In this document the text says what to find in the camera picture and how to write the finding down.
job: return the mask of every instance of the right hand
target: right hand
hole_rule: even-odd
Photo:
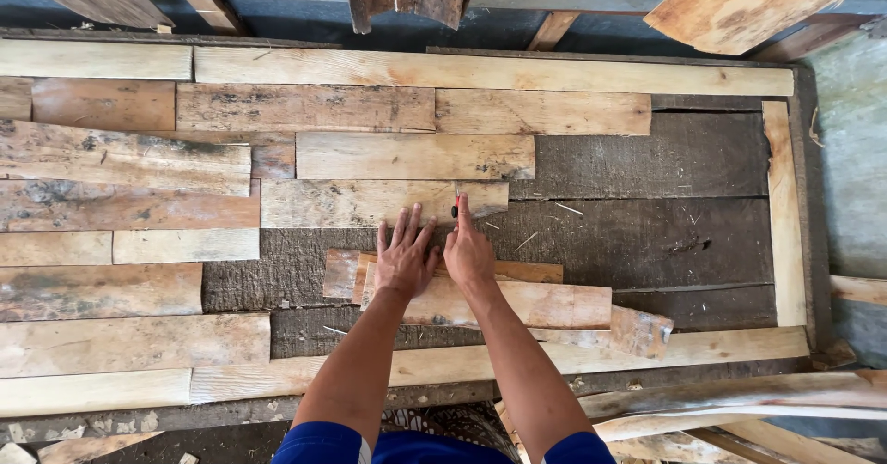
[[[443,250],[446,269],[460,289],[464,291],[496,284],[496,256],[493,244],[487,236],[474,229],[468,195],[459,197],[459,224],[446,237]]]

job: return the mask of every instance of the forearm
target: forearm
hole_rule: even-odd
[[[593,431],[576,396],[495,282],[466,289],[505,408],[533,462],[579,431]]]
[[[391,352],[408,296],[388,289],[370,306],[327,358],[298,410],[293,426],[336,422],[355,429],[374,448],[391,372]]]

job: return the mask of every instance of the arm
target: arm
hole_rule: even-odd
[[[504,300],[495,280],[492,244],[474,230],[464,193],[459,226],[447,236],[443,257],[481,326],[505,408],[530,460],[540,462],[567,436],[593,433],[576,396]]]
[[[432,217],[416,237],[421,212],[421,206],[415,205],[405,228],[407,209],[401,210],[391,246],[385,243],[385,221],[379,226],[376,294],[308,386],[293,427],[311,421],[335,422],[356,430],[370,449],[375,448],[397,326],[410,299],[428,285],[440,254],[440,247],[435,246],[425,262],[425,247],[437,219]]]

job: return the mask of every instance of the blue sleeve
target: blue sleeve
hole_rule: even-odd
[[[542,464],[615,464],[613,455],[601,438],[593,433],[574,433],[548,449]]]
[[[283,437],[272,464],[370,464],[370,446],[350,427],[334,422],[305,422]]]

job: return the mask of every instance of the hand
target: hand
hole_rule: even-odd
[[[388,289],[398,296],[413,299],[422,294],[434,276],[437,263],[440,261],[441,248],[435,245],[425,261],[425,247],[431,234],[435,231],[437,217],[432,216],[425,228],[416,237],[422,206],[413,205],[410,224],[406,224],[407,209],[400,210],[391,245],[385,244],[385,231],[388,224],[383,220],[379,224],[379,238],[376,242],[378,261],[376,262],[376,293]]]
[[[446,237],[443,259],[450,277],[466,293],[469,289],[496,284],[496,256],[487,236],[474,229],[468,195],[459,197],[459,224]]]

